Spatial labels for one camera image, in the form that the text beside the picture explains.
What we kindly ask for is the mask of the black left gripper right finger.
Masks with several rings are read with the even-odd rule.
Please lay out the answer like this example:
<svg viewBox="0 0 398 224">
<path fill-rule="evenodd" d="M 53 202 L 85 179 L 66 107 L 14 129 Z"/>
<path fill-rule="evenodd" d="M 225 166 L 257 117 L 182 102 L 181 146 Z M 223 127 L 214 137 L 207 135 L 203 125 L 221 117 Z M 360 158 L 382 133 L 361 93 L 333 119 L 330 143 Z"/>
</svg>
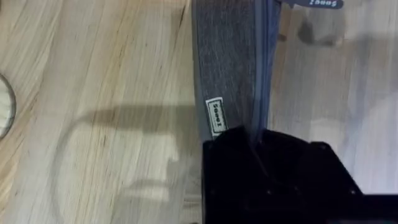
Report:
<svg viewBox="0 0 398 224">
<path fill-rule="evenodd" d="M 265 130 L 257 156 L 290 211 L 313 222 L 359 217 L 363 193 L 329 144 Z"/>
</svg>

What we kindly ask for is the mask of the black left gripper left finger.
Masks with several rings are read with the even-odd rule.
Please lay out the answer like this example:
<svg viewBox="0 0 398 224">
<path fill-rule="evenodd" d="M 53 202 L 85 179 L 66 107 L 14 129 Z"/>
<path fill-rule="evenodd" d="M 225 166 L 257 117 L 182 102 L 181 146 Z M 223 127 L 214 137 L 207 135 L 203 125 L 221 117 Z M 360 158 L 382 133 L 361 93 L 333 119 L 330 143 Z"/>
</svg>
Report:
<svg viewBox="0 0 398 224">
<path fill-rule="evenodd" d="M 203 143 L 202 212 L 207 224 L 264 223 L 267 184 L 244 127 Z"/>
</svg>

